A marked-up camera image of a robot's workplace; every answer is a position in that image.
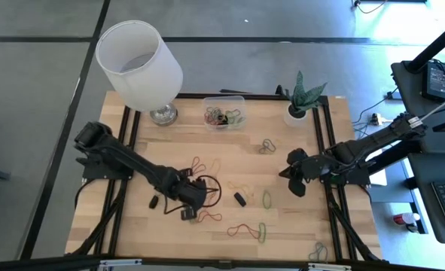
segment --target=white lampshade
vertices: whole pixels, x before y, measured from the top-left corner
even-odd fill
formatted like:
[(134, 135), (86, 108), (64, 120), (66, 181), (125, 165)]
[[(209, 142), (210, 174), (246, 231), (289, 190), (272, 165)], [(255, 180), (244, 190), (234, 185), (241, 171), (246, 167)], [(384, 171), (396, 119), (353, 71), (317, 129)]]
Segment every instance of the white lampshade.
[(131, 20), (107, 30), (96, 45), (96, 60), (125, 104), (138, 111), (168, 105), (180, 91), (183, 74), (159, 32)]

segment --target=wooden tabletop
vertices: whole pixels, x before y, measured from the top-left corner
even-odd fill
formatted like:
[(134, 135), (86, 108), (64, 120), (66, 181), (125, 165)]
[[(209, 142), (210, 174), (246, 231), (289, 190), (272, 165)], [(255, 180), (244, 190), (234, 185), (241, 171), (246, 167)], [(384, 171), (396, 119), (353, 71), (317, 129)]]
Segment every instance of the wooden tabletop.
[[(222, 186), (219, 204), (208, 209), (221, 214), (221, 221), (204, 218), (200, 223), (180, 219), (180, 212), (163, 214), (163, 197), (156, 209), (148, 203), (154, 195), (145, 177), (136, 173), (129, 182), (123, 218), (117, 243), (117, 256), (234, 259), (234, 260), (309, 260), (315, 244), (328, 248), (328, 260), (334, 259), (331, 229), (324, 188), (318, 181), (306, 186), (306, 196), (299, 198), (288, 189), (288, 179), (278, 173), (287, 167), (286, 158), (295, 148), (308, 155), (319, 152), (315, 137), (313, 115), (308, 111), (303, 127), (285, 124), (283, 114), (288, 102), (246, 100), (247, 124), (241, 130), (208, 131), (204, 126), (202, 99), (176, 99), (177, 121), (168, 127), (158, 127), (148, 114), (142, 114), (137, 133), (136, 152), (152, 163), (176, 169), (190, 167), (199, 157), (207, 170), (200, 174), (215, 176)], [(354, 138), (347, 101), (329, 97), (331, 118), (336, 141)], [(118, 134), (124, 104), (116, 92), (109, 91), (100, 121)], [(325, 146), (329, 146), (324, 113), (320, 109)], [(129, 138), (133, 113), (130, 116), (126, 139)], [(270, 139), (277, 150), (259, 154), (262, 141)], [(230, 189), (246, 185), (245, 191)], [(67, 241), (66, 251), (74, 251), (99, 222), (108, 181), (94, 181), (80, 195), (78, 207)], [(264, 191), (270, 193), (272, 206), (265, 209)], [(248, 202), (241, 207), (234, 199), (239, 192)], [(372, 252), (381, 256), (370, 200), (358, 186), (346, 186), (346, 197), (352, 226)], [(169, 200), (169, 207), (180, 202)], [(264, 243), (259, 243), (245, 228), (234, 236), (227, 228), (247, 224), (258, 230), (260, 222), (267, 227)], [(103, 251), (108, 250), (108, 225)], [(343, 255), (348, 257), (343, 228), (339, 225)]]

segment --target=concrete floor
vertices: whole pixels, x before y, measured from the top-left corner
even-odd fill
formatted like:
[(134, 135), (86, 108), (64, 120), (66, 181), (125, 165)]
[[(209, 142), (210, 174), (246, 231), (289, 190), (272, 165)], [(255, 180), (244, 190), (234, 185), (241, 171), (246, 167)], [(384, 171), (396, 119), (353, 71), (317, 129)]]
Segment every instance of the concrete floor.
[[(90, 37), (102, 3), (0, 0), (0, 36)], [(364, 4), (363, 9), (378, 4)], [(308, 85), (329, 82), (325, 95), (346, 96), (351, 117), (357, 120), (360, 111), (395, 88), (390, 64), (412, 59), (445, 29), (445, 1), (389, 2), (377, 12), (363, 14), (351, 9), (350, 0), (113, 0), (103, 29), (134, 19), (151, 23), (166, 37), (372, 38), (395, 43), (168, 44), (184, 71), (182, 91), (213, 93), (225, 88), (273, 93), (277, 84), (292, 86), (301, 70)], [(0, 169), (12, 174), (10, 181), (0, 181), (0, 260), (13, 260), (20, 253), (88, 45), (0, 43)], [(437, 58), (445, 62), (445, 50)], [(98, 119), (105, 91), (111, 89), (93, 60), (34, 257), (64, 252), (82, 173), (75, 162), (79, 153), (72, 147), (73, 138), (87, 121)], [(402, 102), (384, 102), (366, 116), (378, 111), (391, 119), (403, 110)], [(406, 207), (373, 205), (384, 258), (445, 269), (445, 245), (431, 233), (395, 232), (385, 223), (391, 213)]]

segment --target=clear plastic container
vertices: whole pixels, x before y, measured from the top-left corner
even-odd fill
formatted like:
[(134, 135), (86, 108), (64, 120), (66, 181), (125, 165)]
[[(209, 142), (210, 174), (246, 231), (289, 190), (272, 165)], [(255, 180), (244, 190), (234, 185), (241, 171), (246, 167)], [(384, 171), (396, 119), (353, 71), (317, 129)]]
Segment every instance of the clear plastic container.
[(242, 96), (205, 98), (204, 124), (210, 130), (242, 129), (247, 121)]

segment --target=lamp base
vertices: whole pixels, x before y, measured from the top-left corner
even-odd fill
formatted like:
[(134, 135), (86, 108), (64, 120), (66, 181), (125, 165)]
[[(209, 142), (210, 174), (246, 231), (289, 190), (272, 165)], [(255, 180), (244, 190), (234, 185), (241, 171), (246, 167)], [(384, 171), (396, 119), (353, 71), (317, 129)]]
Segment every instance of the lamp base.
[(177, 120), (177, 108), (172, 103), (157, 109), (150, 111), (150, 117), (152, 121), (158, 126), (168, 126)]

